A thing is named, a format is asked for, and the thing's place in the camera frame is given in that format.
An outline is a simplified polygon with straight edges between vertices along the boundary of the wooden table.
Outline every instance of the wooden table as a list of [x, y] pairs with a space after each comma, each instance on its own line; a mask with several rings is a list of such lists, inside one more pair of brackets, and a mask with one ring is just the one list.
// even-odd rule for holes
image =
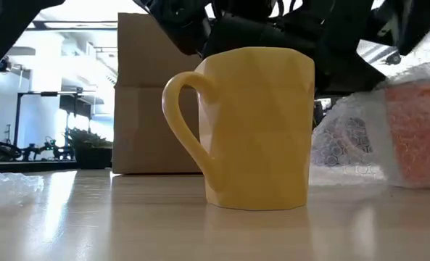
[[208, 205], [199, 175], [41, 173], [44, 191], [0, 208], [0, 260], [428, 260], [430, 191], [310, 188], [309, 205]]

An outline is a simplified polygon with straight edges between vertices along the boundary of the orange object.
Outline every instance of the orange object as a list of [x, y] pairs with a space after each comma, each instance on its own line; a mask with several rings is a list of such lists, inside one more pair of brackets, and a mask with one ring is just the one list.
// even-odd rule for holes
[[385, 90], [400, 174], [411, 186], [430, 186], [430, 81]]

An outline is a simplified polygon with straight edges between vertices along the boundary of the mug handle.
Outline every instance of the mug handle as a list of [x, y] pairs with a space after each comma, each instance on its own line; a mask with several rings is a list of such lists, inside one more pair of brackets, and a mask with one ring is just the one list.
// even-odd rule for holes
[[183, 144], [184, 148], [194, 158], [213, 190], [219, 187], [220, 173], [215, 173], [213, 158], [195, 138], [181, 114], [179, 107], [179, 93], [183, 86], [191, 86], [204, 102], [212, 103], [217, 100], [214, 84], [197, 72], [182, 72], [168, 81], [162, 95], [162, 108], [166, 121], [174, 132], [176, 138]]

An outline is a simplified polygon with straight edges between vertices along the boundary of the black metal frame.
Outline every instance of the black metal frame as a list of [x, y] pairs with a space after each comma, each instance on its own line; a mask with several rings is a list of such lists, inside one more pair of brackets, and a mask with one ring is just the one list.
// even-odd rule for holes
[[13, 138], [13, 145], [18, 146], [18, 132], [20, 129], [20, 113], [21, 113], [21, 98], [24, 95], [39, 95], [41, 97], [57, 97], [57, 96], [73, 96], [75, 98], [75, 103], [73, 106], [73, 114], [77, 115], [77, 103], [80, 96], [86, 94], [95, 94], [95, 91], [29, 91], [29, 92], [19, 92], [17, 95], [17, 111], [15, 116], [15, 136]]

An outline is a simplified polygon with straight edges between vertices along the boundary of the cardboard box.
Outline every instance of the cardboard box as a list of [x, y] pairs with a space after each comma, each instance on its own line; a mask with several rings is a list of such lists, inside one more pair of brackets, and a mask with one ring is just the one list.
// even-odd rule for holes
[[[179, 52], [147, 14], [119, 14], [115, 86], [115, 173], [195, 173], [199, 168], [176, 139], [162, 113], [162, 91], [176, 74], [201, 62]], [[184, 88], [181, 111], [198, 136], [197, 93]]]

